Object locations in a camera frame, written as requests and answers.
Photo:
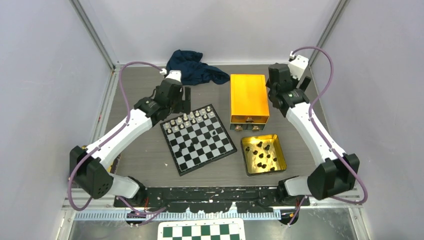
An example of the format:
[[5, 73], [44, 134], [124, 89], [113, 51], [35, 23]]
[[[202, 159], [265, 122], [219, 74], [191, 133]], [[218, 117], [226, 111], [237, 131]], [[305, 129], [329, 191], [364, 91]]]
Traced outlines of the black white chess board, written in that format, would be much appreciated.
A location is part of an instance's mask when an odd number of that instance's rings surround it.
[[212, 104], [160, 124], [180, 176], [237, 152]]

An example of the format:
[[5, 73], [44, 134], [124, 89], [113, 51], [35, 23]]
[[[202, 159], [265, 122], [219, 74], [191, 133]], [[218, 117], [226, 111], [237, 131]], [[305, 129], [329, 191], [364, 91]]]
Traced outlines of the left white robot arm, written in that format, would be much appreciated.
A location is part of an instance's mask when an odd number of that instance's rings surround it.
[[114, 159], [134, 140], [149, 131], [170, 114], [191, 111], [191, 88], [178, 80], [166, 78], [152, 97], [140, 99], [129, 115], [102, 138], [86, 148], [70, 151], [70, 181], [85, 190], [93, 199], [112, 194], [126, 198], [133, 206], [146, 200], [142, 184], [133, 177], [108, 172]]

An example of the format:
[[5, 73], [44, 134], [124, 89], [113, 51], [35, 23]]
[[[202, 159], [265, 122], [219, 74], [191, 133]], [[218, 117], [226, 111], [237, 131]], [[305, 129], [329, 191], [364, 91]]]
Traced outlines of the orange drawer box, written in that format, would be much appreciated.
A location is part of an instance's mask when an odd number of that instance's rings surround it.
[[264, 74], [230, 75], [231, 131], [263, 131], [270, 118], [266, 76]]

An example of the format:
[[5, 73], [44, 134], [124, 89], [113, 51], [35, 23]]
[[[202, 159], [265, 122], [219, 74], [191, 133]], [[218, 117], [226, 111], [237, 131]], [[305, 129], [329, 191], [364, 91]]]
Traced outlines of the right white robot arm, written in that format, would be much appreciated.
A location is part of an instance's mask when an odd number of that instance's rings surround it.
[[296, 87], [298, 81], [291, 76], [288, 64], [271, 64], [268, 74], [266, 87], [272, 106], [298, 131], [316, 165], [308, 176], [281, 180], [277, 192], [279, 202], [288, 206], [300, 196], [322, 200], [352, 190], [360, 165], [358, 157], [354, 153], [347, 154], [319, 120], [314, 120], [310, 101], [304, 90]]

